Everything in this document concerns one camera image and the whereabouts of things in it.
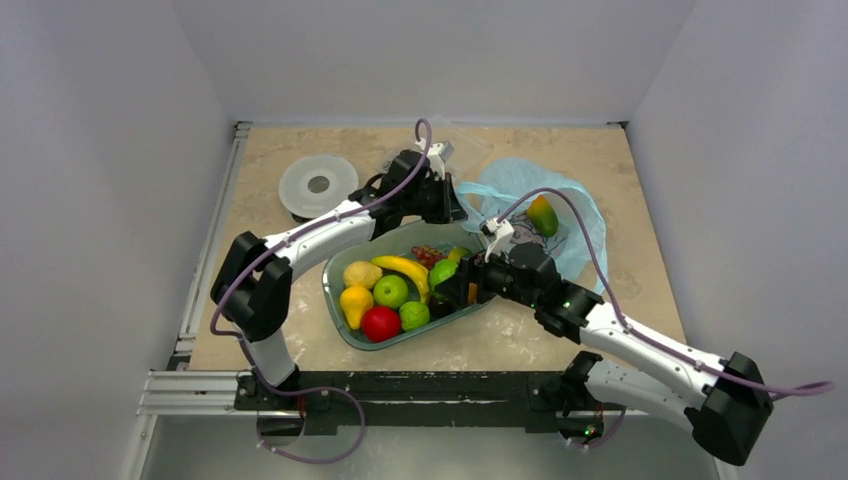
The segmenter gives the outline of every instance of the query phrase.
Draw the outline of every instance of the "red apple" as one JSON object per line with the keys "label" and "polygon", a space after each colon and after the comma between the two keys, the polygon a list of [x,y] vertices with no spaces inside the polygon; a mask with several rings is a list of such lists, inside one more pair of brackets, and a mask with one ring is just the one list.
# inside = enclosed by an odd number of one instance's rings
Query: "red apple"
{"label": "red apple", "polygon": [[400,316],[389,307],[374,307],[362,315],[360,328],[368,340],[385,342],[400,333]]}

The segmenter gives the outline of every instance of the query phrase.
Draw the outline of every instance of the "wooden tabletop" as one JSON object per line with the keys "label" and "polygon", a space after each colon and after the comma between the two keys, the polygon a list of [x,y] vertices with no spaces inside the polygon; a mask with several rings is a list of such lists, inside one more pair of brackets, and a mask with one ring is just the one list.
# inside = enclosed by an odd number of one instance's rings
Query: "wooden tabletop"
{"label": "wooden tabletop", "polygon": [[[624,131],[620,128],[468,128],[492,147],[484,164],[525,157],[581,182],[607,224],[612,287],[624,311],[639,322],[685,341],[665,266]],[[294,161],[315,153],[349,160],[360,185],[386,152],[408,140],[410,128],[256,128],[250,131],[226,211],[217,272],[232,239],[250,230],[257,236],[295,226],[277,187]],[[439,140],[435,128],[434,140]],[[321,290],[323,263],[292,287],[283,331],[292,357],[306,370],[562,370],[581,350],[545,332],[526,307],[501,299],[480,311],[376,352],[350,347],[333,325]],[[594,277],[581,283],[591,287]],[[247,366],[231,338],[213,337],[206,301],[196,338],[192,370],[239,370]]]}

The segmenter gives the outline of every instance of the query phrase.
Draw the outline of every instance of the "blue plastic bag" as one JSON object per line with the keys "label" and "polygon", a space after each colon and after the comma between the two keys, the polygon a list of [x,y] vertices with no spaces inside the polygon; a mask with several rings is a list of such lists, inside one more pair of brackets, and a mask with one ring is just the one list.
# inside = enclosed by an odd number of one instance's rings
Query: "blue plastic bag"
{"label": "blue plastic bag", "polygon": [[[468,220],[462,227],[469,232],[480,232],[483,221],[499,215],[518,201],[524,194],[539,187],[555,188],[564,193],[574,204],[589,230],[592,247],[598,255],[598,263],[607,276],[606,223],[601,212],[586,188],[579,182],[569,180],[557,172],[540,167],[525,158],[507,157],[492,162],[481,173],[479,183],[462,182],[456,189],[459,203],[468,212]],[[568,204],[553,194],[543,194],[553,207],[559,220],[557,233],[545,238],[536,230],[527,218],[527,208],[536,197],[526,200],[511,214],[509,221],[515,228],[513,244],[536,242],[545,247],[545,251],[556,262],[557,271],[562,278],[576,282],[577,277],[592,260],[586,240],[580,231],[580,224]],[[478,196],[478,207],[474,206],[474,196]],[[596,293],[604,291],[600,279],[593,289]]]}

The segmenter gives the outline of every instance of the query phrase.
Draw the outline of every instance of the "banana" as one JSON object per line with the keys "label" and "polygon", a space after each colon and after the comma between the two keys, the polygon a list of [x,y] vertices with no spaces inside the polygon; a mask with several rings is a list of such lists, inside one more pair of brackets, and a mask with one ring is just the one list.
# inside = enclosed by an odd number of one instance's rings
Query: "banana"
{"label": "banana", "polygon": [[382,255],[371,259],[374,265],[400,272],[415,284],[418,289],[418,296],[421,297],[421,303],[426,304],[430,299],[430,284],[427,283],[429,271],[427,267],[408,258],[399,257],[397,255]]}

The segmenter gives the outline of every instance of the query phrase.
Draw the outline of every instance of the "white backdrop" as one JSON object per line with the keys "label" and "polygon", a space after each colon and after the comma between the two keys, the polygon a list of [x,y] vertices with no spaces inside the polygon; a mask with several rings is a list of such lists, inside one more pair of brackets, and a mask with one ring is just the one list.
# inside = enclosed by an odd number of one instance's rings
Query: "white backdrop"
{"label": "white backdrop", "polygon": [[169,0],[0,3],[0,476],[114,480],[231,124]]}
{"label": "white backdrop", "polygon": [[743,478],[845,478],[848,3],[699,2],[628,132],[690,341],[779,402]]}
{"label": "white backdrop", "polygon": [[603,123],[632,115],[694,0],[175,0],[239,119]]}

